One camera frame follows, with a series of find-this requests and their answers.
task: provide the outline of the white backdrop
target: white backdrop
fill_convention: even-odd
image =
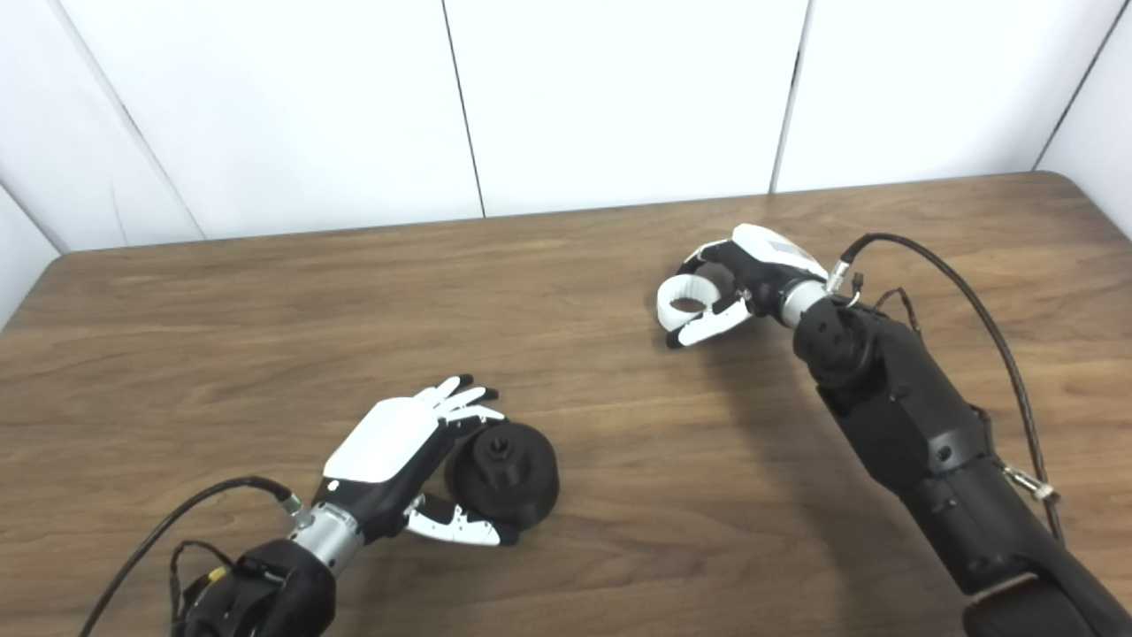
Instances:
[[[68,251],[1029,170],[1121,3],[6,0],[0,294],[24,213]],[[1041,164],[1125,231],[1129,31]]]

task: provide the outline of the black 3d printed part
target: black 3d printed part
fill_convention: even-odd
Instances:
[[[453,455],[448,489],[461,505],[525,531],[558,500],[558,460],[547,437],[518,423],[490,427]]]

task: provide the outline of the white ring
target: white ring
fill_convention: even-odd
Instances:
[[[671,333],[695,318],[698,311],[684,311],[672,307],[674,300],[691,299],[711,307],[723,295],[715,283],[697,274],[677,274],[660,284],[657,290],[657,318]]]

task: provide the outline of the black wire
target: black wire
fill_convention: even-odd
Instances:
[[[916,320],[916,309],[912,307],[912,299],[908,296],[908,292],[903,287],[893,287],[883,294],[881,298],[876,299],[873,303],[873,310],[880,311],[881,305],[889,300],[892,294],[900,294],[900,302],[904,303],[904,311],[908,313],[908,326],[916,333],[916,336],[924,341],[924,333],[919,329],[919,321]]]
[[[1018,363],[1014,362],[1014,355],[1010,352],[1010,346],[1006,345],[1006,339],[1002,336],[1002,330],[994,322],[994,318],[990,312],[987,311],[986,305],[979,300],[978,294],[971,289],[967,281],[959,275],[945,260],[936,256],[935,252],[927,249],[923,244],[900,234],[892,234],[889,232],[871,232],[864,234],[856,241],[854,241],[848,249],[841,255],[841,260],[846,264],[851,264],[857,253],[865,248],[868,243],[873,241],[891,241],[893,243],[899,243],[912,251],[919,253],[926,258],[932,265],[935,265],[940,272],[943,272],[955,285],[959,287],[967,300],[970,301],[971,307],[975,308],[975,312],[979,315],[983,325],[986,327],[987,333],[990,334],[990,339],[994,341],[995,347],[998,348],[998,354],[1002,356],[1003,364],[1006,365],[1006,373],[1010,375],[1010,384],[1014,388],[1014,398],[1018,401],[1018,408],[1022,414],[1022,429],[1026,432],[1026,442],[1030,449],[1030,460],[1034,463],[1034,474],[1039,481],[1044,483],[1049,483],[1049,479],[1046,475],[1046,463],[1041,455],[1041,446],[1038,444],[1038,429],[1034,423],[1034,411],[1030,408],[1030,397],[1026,393],[1026,385],[1022,382],[1022,373],[1018,370]],[[1050,499],[1043,500],[1041,502],[1046,509],[1046,519],[1049,522],[1049,533],[1061,543],[1064,544],[1064,535],[1062,534],[1061,518],[1057,516],[1057,508]]]
[[[172,609],[169,625],[170,635],[172,636],[180,634],[181,621],[183,619],[181,617],[181,577],[177,573],[177,566],[181,559],[181,553],[189,546],[200,546],[201,549],[208,551],[217,560],[220,560],[222,565],[228,567],[229,570],[235,568],[235,563],[232,562],[231,558],[208,542],[201,542],[199,540],[183,540],[177,545],[177,549],[173,549],[173,554],[169,558],[169,595],[170,608]]]
[[[91,609],[91,614],[89,617],[86,618],[86,623],[84,623],[83,629],[79,630],[78,637],[89,637],[91,631],[94,630],[94,625],[98,622],[98,618],[102,617],[102,612],[106,610],[106,606],[110,604],[110,600],[114,596],[114,593],[118,592],[118,588],[122,585],[122,582],[126,580],[126,576],[129,575],[131,570],[134,570],[134,567],[136,567],[137,563],[142,561],[142,558],[145,557],[145,554],[149,551],[149,549],[153,549],[153,545],[157,543],[157,540],[160,540],[161,536],[166,531],[169,531],[169,527],[173,526],[173,523],[175,523],[178,518],[180,518],[186,513],[188,513],[189,509],[196,507],[197,505],[207,500],[208,498],[212,498],[213,496],[216,496],[217,493],[221,493],[223,491],[229,491],[231,489],[238,489],[241,487],[250,487],[252,489],[266,491],[272,496],[274,496],[275,499],[280,502],[283,502],[284,500],[288,500],[293,496],[290,489],[283,487],[282,484],[273,480],[259,476],[243,476],[216,483],[209,487],[208,489],[205,489],[204,491],[197,493],[192,498],[189,498],[180,506],[178,506],[175,509],[173,509],[168,516],[165,516],[165,519],[157,523],[157,526],[155,526],[153,531],[149,532],[149,535],[147,535],[146,539],[142,541],[142,544],[139,544],[138,548],[134,550],[134,553],[129,558],[127,558],[122,567],[118,569],[118,573],[114,574],[113,578],[111,578],[110,584],[106,585],[106,589],[102,592],[102,596],[98,597],[98,601],[95,602],[94,608]]]

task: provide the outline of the wooden table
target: wooden table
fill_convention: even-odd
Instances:
[[[1069,181],[1022,173],[66,255],[0,334],[2,632],[75,634],[190,493],[258,473],[309,494],[375,402],[472,372],[556,445],[557,509],[514,549],[375,544],[331,635],[959,634],[964,599],[787,330],[663,348],[658,283],[744,221],[826,262],[901,232],[966,274],[1029,384],[1070,545],[1132,605],[1132,246]],[[894,246],[858,265],[868,298],[909,289],[932,352],[1027,466],[959,292]],[[100,634],[163,634],[175,540],[238,554],[289,528],[256,492],[207,502]]]

